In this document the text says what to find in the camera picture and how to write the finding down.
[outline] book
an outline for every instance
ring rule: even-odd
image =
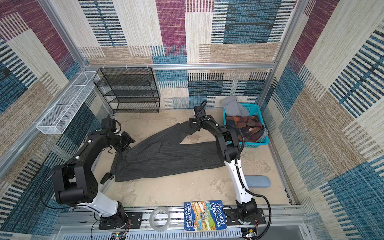
[[[205,232],[226,230],[223,202],[198,201],[184,203],[184,231]]]

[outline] brown plaid fabric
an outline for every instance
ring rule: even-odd
[[[264,126],[260,122],[258,115],[249,117],[225,116],[225,121],[227,125],[238,127],[242,131],[246,142],[257,142],[264,133]],[[240,134],[238,134],[237,138],[241,141]]]

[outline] gray vent grille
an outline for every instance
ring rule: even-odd
[[[141,240],[141,239],[159,239],[159,240],[184,240],[184,239],[207,239],[207,238],[236,238],[242,237],[239,228],[228,228],[226,231],[217,232],[196,232],[185,233],[184,230],[168,230],[162,233],[156,231],[131,231],[127,236],[127,240]]]
[[[110,232],[92,233],[93,240],[109,240],[111,238]],[[91,240],[90,233],[66,233],[63,240]]]

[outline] blue plastic basket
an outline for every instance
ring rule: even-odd
[[[263,116],[262,116],[262,113],[260,111],[260,107],[258,105],[252,104],[252,103],[240,103],[240,104],[243,105],[246,110],[248,110],[250,116],[257,114],[260,118],[260,121],[264,125]],[[225,123],[225,109],[224,108],[223,108],[223,116],[224,116],[224,125],[225,125],[226,123]],[[269,138],[268,138],[268,136],[265,136],[264,138],[259,139],[257,142],[245,142],[244,147],[258,147],[261,145],[267,145],[268,143],[269,143]]]

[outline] blue foam pad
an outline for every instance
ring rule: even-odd
[[[268,177],[259,175],[245,175],[248,187],[270,187],[271,181]]]

